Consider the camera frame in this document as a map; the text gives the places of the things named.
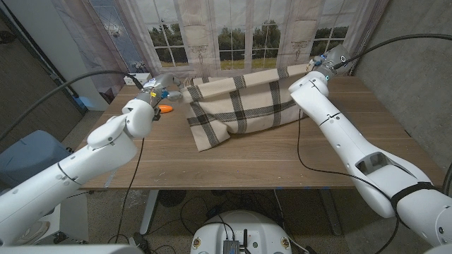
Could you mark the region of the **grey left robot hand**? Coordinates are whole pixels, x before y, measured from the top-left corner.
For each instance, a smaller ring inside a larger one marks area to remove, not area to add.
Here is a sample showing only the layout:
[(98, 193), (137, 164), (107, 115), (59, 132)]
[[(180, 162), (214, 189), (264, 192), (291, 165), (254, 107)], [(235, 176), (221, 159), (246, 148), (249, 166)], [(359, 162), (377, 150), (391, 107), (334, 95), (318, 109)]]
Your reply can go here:
[(178, 101), (182, 98), (181, 89), (183, 85), (176, 76), (165, 73), (151, 78), (143, 84), (136, 99), (147, 102), (156, 107), (163, 99)]

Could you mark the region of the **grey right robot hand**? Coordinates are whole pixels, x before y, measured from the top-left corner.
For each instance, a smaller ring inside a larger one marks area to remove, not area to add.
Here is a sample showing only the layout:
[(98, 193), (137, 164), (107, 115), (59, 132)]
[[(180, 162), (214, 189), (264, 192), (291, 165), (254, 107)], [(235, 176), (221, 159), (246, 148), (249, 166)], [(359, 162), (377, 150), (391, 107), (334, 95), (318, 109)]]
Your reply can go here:
[(311, 59), (307, 71), (317, 71), (323, 74), (326, 80), (329, 80), (338, 75), (345, 75), (350, 71), (352, 64), (345, 63), (349, 58), (348, 50), (342, 44), (339, 44), (326, 53)]

